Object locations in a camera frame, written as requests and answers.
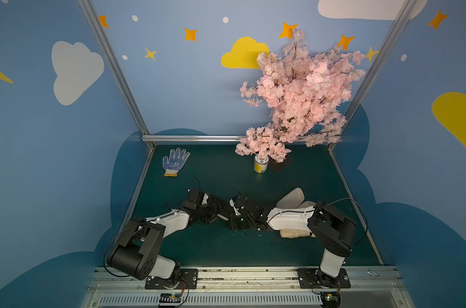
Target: metal pole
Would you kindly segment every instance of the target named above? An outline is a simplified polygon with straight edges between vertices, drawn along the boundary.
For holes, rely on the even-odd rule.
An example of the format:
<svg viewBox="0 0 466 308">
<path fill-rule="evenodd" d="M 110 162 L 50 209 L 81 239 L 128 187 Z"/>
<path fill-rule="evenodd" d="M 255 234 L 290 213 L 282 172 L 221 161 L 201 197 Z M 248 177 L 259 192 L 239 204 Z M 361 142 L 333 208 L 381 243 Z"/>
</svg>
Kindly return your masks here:
<svg viewBox="0 0 466 308">
<path fill-rule="evenodd" d="M 106 36 L 104 29 L 101 26 L 100 19 L 94 8 L 94 5 L 91 0 L 78 0 L 79 5 L 81 6 L 82 12 L 86 16 L 86 20 L 89 23 L 89 27 L 93 31 L 94 37 L 96 41 L 100 45 L 101 51 L 110 66 L 110 69 L 117 81 L 117 84 L 122 91 L 122 95 L 124 96 L 125 101 L 127 102 L 128 107 L 131 110 L 131 113 L 139 127 L 139 130 L 143 135 L 150 134 L 149 130 L 147 129 L 146 123 L 144 122 L 144 118 L 139 110 L 137 102 L 135 101 L 134 96 L 128 86 L 128 83 L 125 79 L 124 73 L 118 64 L 118 60 L 113 52 L 111 47 L 110 41 Z"/>
<path fill-rule="evenodd" d="M 409 16 L 411 15 L 411 10 L 413 9 L 414 4 L 416 2 L 417 0 L 406 0 L 404 4 L 402 5 L 402 8 L 397 14 L 397 17 L 395 18 L 395 21 L 393 22 L 392 27 L 390 27 L 389 33 L 387 33 L 382 45 L 380 46 L 380 49 L 377 53 L 376 58 L 372 61 L 370 67 L 368 68 L 368 71 L 366 72 L 366 75 L 363 79 L 363 82 L 361 83 L 361 86 L 359 87 L 358 91 L 354 95 L 354 99 L 349 104 L 348 108 L 346 109 L 346 112 L 344 113 L 347 123 L 342 127 L 342 131 L 346 129 L 349 121 L 351 120 L 354 113 L 356 112 L 356 109 L 359 107 L 359 105 L 363 101 L 363 98 L 365 97 L 366 93 L 370 89 L 371 84 L 377 77 L 378 72 L 384 65 L 385 60 L 389 56 L 390 52 L 392 51 L 392 48 L 394 47 L 395 43 L 397 42 L 400 35 L 402 34 L 402 31 L 404 30 L 407 23 L 409 22 Z M 330 144 L 328 145 L 328 150 L 332 151 L 334 150 L 334 147 L 335 147 L 335 144 Z"/>
<path fill-rule="evenodd" d="M 247 136 L 222 136 L 222 135 L 169 135 L 169 134 L 150 134 L 143 135 L 144 142 L 240 142 L 241 138 Z M 304 142 L 306 136 L 299 136 L 295 142 Z"/>
</svg>

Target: green tabletop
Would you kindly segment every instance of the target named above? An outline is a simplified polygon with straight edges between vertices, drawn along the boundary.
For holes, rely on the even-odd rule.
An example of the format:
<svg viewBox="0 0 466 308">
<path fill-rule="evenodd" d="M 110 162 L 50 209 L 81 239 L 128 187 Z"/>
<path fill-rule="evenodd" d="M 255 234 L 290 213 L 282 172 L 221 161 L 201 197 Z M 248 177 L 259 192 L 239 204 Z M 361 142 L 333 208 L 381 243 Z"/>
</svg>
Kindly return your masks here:
<svg viewBox="0 0 466 308">
<path fill-rule="evenodd" d="M 191 153 L 177 177 L 165 177 L 162 157 L 177 146 L 158 145 L 146 174 L 133 217 L 144 218 L 168 213 L 185 197 L 195 176 L 201 190 L 223 200 L 236 188 L 243 196 L 259 204 L 273 206 L 294 188 L 300 187 L 305 200 L 333 202 L 347 197 L 343 183 L 326 147 L 307 148 L 291 145 L 291 162 L 276 172 L 254 171 L 253 156 L 235 154 L 234 145 L 182 145 Z M 355 238 L 364 232 L 350 200 L 335 204 L 358 224 Z M 217 219 L 210 225 L 196 223 L 163 240 L 160 255 L 183 266 L 317 266 L 323 245 L 316 238 L 281 238 L 279 231 L 254 229 L 231 231 Z M 368 238 L 353 247 L 346 265 L 378 265 L 377 255 Z"/>
</svg>

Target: pink flower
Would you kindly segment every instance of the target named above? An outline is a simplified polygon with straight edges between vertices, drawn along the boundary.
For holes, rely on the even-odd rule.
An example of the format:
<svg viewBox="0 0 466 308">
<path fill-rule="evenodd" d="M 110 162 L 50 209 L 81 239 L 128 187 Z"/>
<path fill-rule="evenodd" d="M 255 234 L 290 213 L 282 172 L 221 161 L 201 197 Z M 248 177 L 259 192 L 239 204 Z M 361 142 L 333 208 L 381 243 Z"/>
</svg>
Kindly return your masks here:
<svg viewBox="0 0 466 308">
<path fill-rule="evenodd" d="M 360 53 L 359 51 L 354 52 L 353 61 L 355 61 L 357 65 L 360 65 L 361 60 L 363 60 L 363 59 L 364 59 L 364 54 Z"/>
<path fill-rule="evenodd" d="M 247 92 L 247 82 L 244 82 L 243 83 L 243 87 L 240 88 L 240 91 L 241 91 L 241 97 L 245 97 L 245 94 Z"/>
<path fill-rule="evenodd" d="M 304 32 L 294 30 L 293 36 L 291 44 L 283 49 L 284 59 L 274 53 L 260 53 L 257 62 L 263 77 L 256 88 L 247 89 L 244 83 L 240 89 L 251 106 L 262 102 L 259 96 L 265 99 L 272 108 L 272 123 L 256 130 L 250 128 L 236 147 L 239 155 L 258 154 L 281 162 L 290 152 L 285 144 L 294 142 L 298 136 L 308 134 L 307 146 L 340 139 L 346 119 L 336 108 L 351 98 L 351 81 L 364 76 L 363 70 L 355 70 L 353 66 L 353 63 L 359 65 L 364 55 L 359 51 L 342 54 L 336 44 L 328 52 L 310 57 L 308 46 L 302 43 Z M 308 133 L 317 124 L 322 125 L 322 130 Z"/>
<path fill-rule="evenodd" d="M 255 107 L 258 107 L 259 106 L 259 102 L 257 101 L 254 101 L 254 100 L 243 100 L 244 102 L 250 104 L 250 106 L 255 106 Z"/>
</svg>

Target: small jar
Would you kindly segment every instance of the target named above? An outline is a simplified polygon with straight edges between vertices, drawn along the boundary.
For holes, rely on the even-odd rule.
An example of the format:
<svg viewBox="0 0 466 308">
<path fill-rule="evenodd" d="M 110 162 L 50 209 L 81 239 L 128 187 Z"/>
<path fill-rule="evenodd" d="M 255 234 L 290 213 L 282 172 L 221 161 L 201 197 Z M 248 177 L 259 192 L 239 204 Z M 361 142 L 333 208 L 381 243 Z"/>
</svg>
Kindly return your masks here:
<svg viewBox="0 0 466 308">
<path fill-rule="evenodd" d="M 257 173 L 264 173 L 267 170 L 267 165 L 269 164 L 269 157 L 266 159 L 261 159 L 258 155 L 255 155 L 254 159 L 254 170 Z"/>
</svg>

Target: blue dotted glove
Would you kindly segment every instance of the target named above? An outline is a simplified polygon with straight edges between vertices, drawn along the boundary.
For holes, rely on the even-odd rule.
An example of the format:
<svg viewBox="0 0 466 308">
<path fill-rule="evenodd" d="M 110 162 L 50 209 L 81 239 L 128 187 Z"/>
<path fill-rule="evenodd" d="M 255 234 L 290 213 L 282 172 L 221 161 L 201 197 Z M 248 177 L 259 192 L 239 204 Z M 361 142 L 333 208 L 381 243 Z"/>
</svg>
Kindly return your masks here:
<svg viewBox="0 0 466 308">
<path fill-rule="evenodd" d="M 183 168 L 190 152 L 186 149 L 180 151 L 180 148 L 170 150 L 170 157 L 163 157 L 163 168 L 165 170 L 164 176 L 177 176 L 178 171 Z"/>
</svg>

